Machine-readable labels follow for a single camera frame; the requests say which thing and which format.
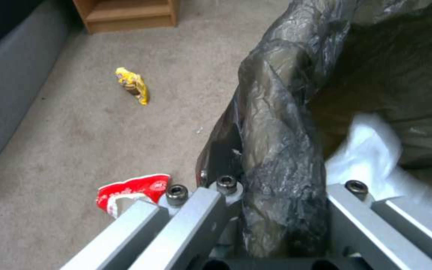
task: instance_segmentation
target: metal nut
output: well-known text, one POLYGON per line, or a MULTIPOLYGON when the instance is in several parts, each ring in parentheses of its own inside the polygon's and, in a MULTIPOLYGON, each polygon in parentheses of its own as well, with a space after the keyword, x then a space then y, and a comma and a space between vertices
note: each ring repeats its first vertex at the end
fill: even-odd
POLYGON ((171 206, 180 206, 188 199, 188 189, 181 184, 171 185, 166 190, 166 199, 171 206))
POLYGON ((236 192, 238 181, 231 175, 222 175, 216 179, 216 188, 223 195, 229 195, 236 192))
POLYGON ((360 200, 364 200, 368 194, 368 186, 358 180, 349 180, 344 184, 344 187, 360 200))

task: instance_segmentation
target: wooden shelf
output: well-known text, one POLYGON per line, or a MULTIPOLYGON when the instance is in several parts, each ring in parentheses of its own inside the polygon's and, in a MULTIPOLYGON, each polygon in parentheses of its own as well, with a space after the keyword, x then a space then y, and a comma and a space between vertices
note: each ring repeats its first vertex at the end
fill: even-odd
POLYGON ((88 22, 170 16, 167 0, 106 0, 98 3, 86 17, 88 22))
POLYGON ((89 33, 176 26, 178 0, 73 0, 89 33))

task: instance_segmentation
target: beige carpet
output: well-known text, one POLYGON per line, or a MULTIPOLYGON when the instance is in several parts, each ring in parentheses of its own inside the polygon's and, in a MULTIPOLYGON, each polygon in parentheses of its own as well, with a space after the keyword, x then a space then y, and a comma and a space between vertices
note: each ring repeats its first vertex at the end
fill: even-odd
POLYGON ((102 185, 169 173, 195 188, 239 63, 287 5, 184 0, 176 28, 74 33, 0 154, 0 269, 62 266, 112 221, 102 185), (143 75, 148 106, 117 84, 119 66, 143 75))

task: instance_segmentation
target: black plastic bag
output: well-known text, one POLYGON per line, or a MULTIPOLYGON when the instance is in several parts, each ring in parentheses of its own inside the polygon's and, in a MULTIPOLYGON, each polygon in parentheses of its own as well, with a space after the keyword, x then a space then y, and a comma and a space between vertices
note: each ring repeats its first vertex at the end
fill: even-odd
POLYGON ((331 78, 310 102, 326 156, 356 113, 378 113, 401 139, 400 166, 432 186, 432 5, 354 25, 331 78))
POLYGON ((324 158, 307 104, 334 70, 353 19, 377 23, 430 1, 421 2, 295 0, 241 63, 240 84, 198 158, 196 181, 241 179, 250 256, 325 252, 324 158))

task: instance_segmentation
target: grey metal bar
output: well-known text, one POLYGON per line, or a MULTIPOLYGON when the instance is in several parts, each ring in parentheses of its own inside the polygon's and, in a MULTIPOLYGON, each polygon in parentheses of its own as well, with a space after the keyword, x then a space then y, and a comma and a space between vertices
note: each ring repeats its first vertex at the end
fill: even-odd
POLYGON ((205 260, 228 222, 226 211, 219 192, 198 188, 130 269, 179 270, 205 260))
POLYGON ((351 248, 374 269, 432 269, 432 260, 343 185, 327 188, 331 211, 331 245, 342 255, 351 248))
POLYGON ((138 200, 62 269, 127 269, 169 219, 166 208, 138 200))
POLYGON ((407 198, 394 198, 373 210, 432 258, 432 217, 407 198))

